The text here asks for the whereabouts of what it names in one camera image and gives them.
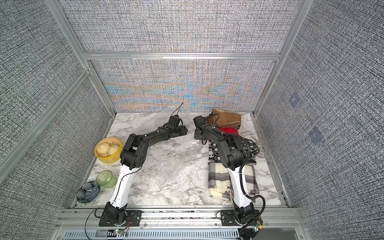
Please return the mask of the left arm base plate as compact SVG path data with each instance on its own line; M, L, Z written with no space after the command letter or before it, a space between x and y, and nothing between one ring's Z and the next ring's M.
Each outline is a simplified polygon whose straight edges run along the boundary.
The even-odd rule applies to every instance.
M106 210L103 211L99 227L138 227L142 218L142 211L133 210L120 212L116 217L111 217Z

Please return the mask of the yellow-rimmed bamboo steamer basket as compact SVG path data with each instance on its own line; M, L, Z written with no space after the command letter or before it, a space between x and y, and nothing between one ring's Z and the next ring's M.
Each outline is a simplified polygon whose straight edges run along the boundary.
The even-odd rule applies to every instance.
M112 164L120 160L122 148L122 142L118 138L109 137L95 146L94 154L102 163Z

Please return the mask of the cream grey plaid scarf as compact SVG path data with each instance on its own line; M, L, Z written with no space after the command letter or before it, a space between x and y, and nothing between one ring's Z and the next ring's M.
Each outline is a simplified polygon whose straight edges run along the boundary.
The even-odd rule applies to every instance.
M234 193L228 170L221 163L216 162L209 162L208 167L208 188L210 196L222 200L233 200ZM243 168L243 172L246 177L248 195L258 195L260 191L256 181L256 171L254 166L246 165Z

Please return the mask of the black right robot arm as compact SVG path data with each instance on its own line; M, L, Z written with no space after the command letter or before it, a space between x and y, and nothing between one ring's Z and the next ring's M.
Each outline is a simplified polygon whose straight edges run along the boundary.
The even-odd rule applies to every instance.
M242 136L225 133L210 124L197 125L195 139L213 142L218 147L220 161L230 175L235 220L242 226L241 234L261 217L266 208L262 195L250 196L248 193L244 168L250 160L250 145Z

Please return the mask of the aluminium front rail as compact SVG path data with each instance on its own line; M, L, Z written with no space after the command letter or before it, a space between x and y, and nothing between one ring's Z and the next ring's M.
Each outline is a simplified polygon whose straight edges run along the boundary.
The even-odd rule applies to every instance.
M220 210L231 208L211 208L194 206L192 208L130 208L128 211L142 211L138 227L133 229L205 229L229 228L242 226L222 226L218 218ZM55 229L97 229L102 211L87 208L62 210ZM267 207L261 215L263 228L292 228L307 227L301 211L298 208Z

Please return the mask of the right white steamed bun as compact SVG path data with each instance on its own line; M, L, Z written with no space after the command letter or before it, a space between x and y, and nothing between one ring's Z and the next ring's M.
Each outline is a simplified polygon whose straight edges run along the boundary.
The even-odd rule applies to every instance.
M108 154L110 156L114 155L116 152L119 151L120 146L119 145L111 145L108 149Z

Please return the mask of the brown fringed scarf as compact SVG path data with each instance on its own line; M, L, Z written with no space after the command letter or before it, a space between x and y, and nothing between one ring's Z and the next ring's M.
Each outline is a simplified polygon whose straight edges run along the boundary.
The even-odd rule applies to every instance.
M232 128L236 131L240 129L242 121L241 115L218 108L214 108L205 119L208 123L213 124L217 128Z

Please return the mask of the black white knitted scarf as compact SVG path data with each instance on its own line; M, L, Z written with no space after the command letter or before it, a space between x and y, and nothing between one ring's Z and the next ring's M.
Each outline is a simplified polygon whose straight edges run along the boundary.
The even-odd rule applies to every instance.
M250 139L241 140L241 143L243 145L243 149L246 152L246 155L248 154L248 151L250 151L250 157L249 157L247 165L255 165L257 163L256 157L260 153L260 148L258 147L258 145L255 142L253 142ZM208 154L208 156L209 156L210 162L215 162L215 163L221 162L217 144L215 144L213 142L209 142L209 154Z

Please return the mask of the red knitted scarf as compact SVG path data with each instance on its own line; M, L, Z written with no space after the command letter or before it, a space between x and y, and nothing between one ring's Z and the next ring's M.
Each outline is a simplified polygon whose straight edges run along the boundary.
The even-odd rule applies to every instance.
M239 135L239 132L233 128L217 128L217 130L221 135Z

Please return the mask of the left white steamed bun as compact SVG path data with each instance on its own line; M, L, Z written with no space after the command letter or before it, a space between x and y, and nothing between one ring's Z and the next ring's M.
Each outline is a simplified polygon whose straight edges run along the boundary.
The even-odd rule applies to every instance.
M96 153L99 157L108 157L108 149L111 145L109 143L101 143L96 146Z

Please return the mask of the white steamed bun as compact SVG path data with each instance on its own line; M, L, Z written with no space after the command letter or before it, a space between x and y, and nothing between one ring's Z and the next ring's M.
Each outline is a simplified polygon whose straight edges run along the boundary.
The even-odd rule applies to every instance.
M108 149L111 145L109 143L101 143L96 146L96 153L99 157L108 157Z
M110 156L114 155L116 152L119 151L120 146L119 145L111 145L108 149L108 154Z

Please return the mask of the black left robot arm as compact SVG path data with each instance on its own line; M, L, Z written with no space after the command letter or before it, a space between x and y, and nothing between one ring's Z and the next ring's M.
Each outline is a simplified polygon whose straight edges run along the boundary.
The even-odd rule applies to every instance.
M146 160L149 147L171 138L185 136L187 133L186 126L172 127L166 124L147 134L129 136L120 156L121 168L117 185L111 199L104 207L99 226L125 224L129 192L135 174L141 170Z

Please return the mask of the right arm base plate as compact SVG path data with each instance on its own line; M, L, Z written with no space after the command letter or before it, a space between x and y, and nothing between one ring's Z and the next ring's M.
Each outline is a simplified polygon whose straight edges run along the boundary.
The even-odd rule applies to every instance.
M243 220L237 220L235 211L231 210L220 210L218 218L221 220L222 226L244 226L251 220L253 220L259 214L259 210L255 210L255 213Z

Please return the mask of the green glass bowl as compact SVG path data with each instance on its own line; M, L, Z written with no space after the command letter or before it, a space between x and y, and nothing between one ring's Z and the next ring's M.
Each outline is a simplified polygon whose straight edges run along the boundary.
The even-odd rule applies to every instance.
M103 188L112 189L116 186L117 179L111 171L104 170L97 175L96 182Z

